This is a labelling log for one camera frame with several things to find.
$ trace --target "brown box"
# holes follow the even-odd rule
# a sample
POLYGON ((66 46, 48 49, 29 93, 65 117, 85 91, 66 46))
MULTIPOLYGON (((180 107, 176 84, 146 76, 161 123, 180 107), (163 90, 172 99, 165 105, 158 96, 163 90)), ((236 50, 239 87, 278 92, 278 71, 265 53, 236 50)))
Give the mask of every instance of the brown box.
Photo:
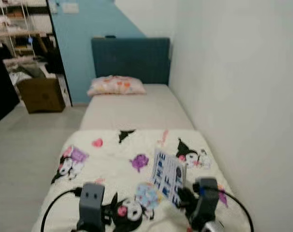
POLYGON ((57 79, 35 78, 17 84, 29 113, 62 112, 65 102, 57 79))

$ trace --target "light blue painted wall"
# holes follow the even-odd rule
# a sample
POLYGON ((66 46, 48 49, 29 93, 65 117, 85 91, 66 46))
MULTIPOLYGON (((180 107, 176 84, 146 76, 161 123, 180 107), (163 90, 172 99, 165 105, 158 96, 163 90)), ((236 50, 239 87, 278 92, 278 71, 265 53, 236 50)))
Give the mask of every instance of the light blue painted wall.
POLYGON ((94 36, 145 37, 112 0, 58 0, 78 2, 78 14, 64 14, 61 6, 52 15, 56 37, 73 103, 89 102, 86 91, 95 78, 91 51, 94 36))

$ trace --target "floor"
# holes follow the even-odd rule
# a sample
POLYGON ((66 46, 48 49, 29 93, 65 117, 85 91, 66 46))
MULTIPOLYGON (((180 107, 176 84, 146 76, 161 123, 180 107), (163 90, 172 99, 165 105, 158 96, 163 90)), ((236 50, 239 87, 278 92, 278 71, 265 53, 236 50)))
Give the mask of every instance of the floor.
POLYGON ((29 115, 16 107, 0 121, 0 231, 31 230, 62 145, 78 130, 85 110, 29 115))

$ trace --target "upholstered headboard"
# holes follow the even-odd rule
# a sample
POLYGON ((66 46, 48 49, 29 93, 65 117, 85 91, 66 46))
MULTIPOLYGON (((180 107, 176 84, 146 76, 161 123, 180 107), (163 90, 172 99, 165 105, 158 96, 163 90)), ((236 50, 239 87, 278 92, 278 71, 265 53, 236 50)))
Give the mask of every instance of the upholstered headboard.
POLYGON ((97 77, 131 76, 144 84, 168 84, 169 38, 93 38, 97 77))

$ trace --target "cartoon print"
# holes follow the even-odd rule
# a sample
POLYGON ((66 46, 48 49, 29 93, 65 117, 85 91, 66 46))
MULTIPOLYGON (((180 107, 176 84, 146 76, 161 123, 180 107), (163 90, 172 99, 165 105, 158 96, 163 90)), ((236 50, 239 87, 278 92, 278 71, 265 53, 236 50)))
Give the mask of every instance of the cartoon print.
POLYGON ((74 146, 67 148, 59 161, 59 168, 53 177, 51 184, 57 179, 67 176, 69 180, 75 179, 84 167, 84 162, 88 155, 74 146))
POLYGON ((138 185, 135 198, 147 210, 154 210, 162 201, 162 195, 151 183, 138 185))
POLYGON ((113 210, 112 220, 115 224, 114 232, 130 232, 137 229, 143 220, 143 216, 152 220, 154 211, 150 217, 147 216, 147 209, 138 201, 124 199, 118 202, 113 210))
POLYGON ((130 81, 132 78, 130 76, 116 76, 119 80, 130 81))
POLYGON ((102 139, 97 139, 97 140, 92 142, 92 145, 94 147, 102 147, 103 146, 103 140, 102 139))
POLYGON ((94 183, 99 184, 99 185, 102 185, 103 182, 104 182, 105 180, 106 180, 106 179, 100 177, 100 178, 97 178, 97 179, 94 181, 94 183))
POLYGON ((108 76, 108 78, 104 79, 103 82, 109 83, 113 79, 115 79, 115 76, 108 76))
POLYGON ((196 150, 189 149, 189 147, 179 138, 178 152, 176 157, 181 162, 185 162, 187 168, 201 167, 206 170, 211 167, 211 159, 204 149, 198 153, 196 150))
POLYGON ((131 84, 129 82, 125 82, 124 86, 125 86, 125 88, 129 88, 131 86, 131 84))
POLYGON ((128 137, 129 134, 132 134, 134 133, 136 130, 121 130, 120 134, 118 135, 118 138, 119 138, 119 144, 122 143, 122 141, 128 137))
POLYGON ((159 143, 161 146, 164 146, 164 143, 166 142, 168 132, 169 132, 168 130, 165 130, 163 132, 163 134, 162 134, 162 139, 157 141, 157 143, 159 143))
POLYGON ((207 155, 206 151, 204 149, 201 149, 201 154, 199 158, 199 165, 205 170, 209 170, 211 168, 211 159, 207 155))
POLYGON ((179 158, 181 162, 186 162, 188 168, 193 168, 199 164, 199 155, 197 151, 189 149, 185 143, 179 138, 179 145, 177 147, 178 152, 176 157, 179 158))
MULTIPOLYGON (((225 191, 223 185, 218 185, 218 188, 219 188, 219 190, 223 190, 223 191, 225 191)), ((223 204, 226 206, 226 208, 228 208, 227 197, 226 197, 226 195, 225 195, 224 193, 220 192, 220 193, 219 193, 219 197, 220 197, 220 201, 223 202, 223 204)))
POLYGON ((129 161, 132 163, 133 168, 140 172, 141 168, 147 166, 148 157, 146 157, 144 154, 139 154, 133 160, 130 159, 129 161))

